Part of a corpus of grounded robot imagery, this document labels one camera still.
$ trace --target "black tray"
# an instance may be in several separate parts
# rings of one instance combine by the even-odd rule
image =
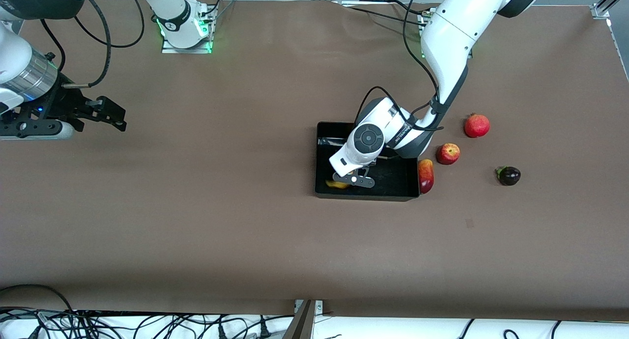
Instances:
[[[375,180],[373,188],[351,185],[346,189],[330,188],[326,180],[332,180],[334,169],[328,160],[340,146],[319,144],[319,138],[346,139],[353,123],[319,122],[316,126],[316,173],[314,193],[319,198],[339,198],[354,200],[408,201],[420,195],[416,158],[401,158],[392,149],[384,148],[381,156],[396,156],[390,160],[379,158],[371,166],[369,174]]]

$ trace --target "brown table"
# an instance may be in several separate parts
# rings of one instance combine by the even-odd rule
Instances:
[[[132,1],[97,1],[115,44],[133,40]],[[92,8],[81,18],[103,37]],[[162,55],[146,24],[85,91],[127,110],[126,133],[88,122],[69,141],[0,144],[2,285],[47,283],[101,310],[290,312],[311,297],[340,315],[629,316],[629,85],[587,7],[496,18],[425,154],[454,142],[462,156],[406,203],[313,195],[317,122],[353,119],[373,85],[408,109],[431,97],[400,24],[239,1],[211,55]],[[50,27],[66,75],[96,78],[104,46],[73,21]],[[37,21],[23,36],[55,50]],[[472,112],[486,137],[463,135]],[[506,164],[515,187],[494,178]]]

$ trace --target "apple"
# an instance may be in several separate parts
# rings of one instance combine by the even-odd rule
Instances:
[[[442,165],[451,165],[458,160],[461,150],[454,144],[443,144],[436,152],[436,160]]]
[[[489,119],[482,114],[472,113],[465,121],[465,135],[480,138],[489,132]]]
[[[417,164],[417,171],[420,174],[420,192],[428,193],[434,184],[434,171],[432,161],[429,159],[421,160]]]

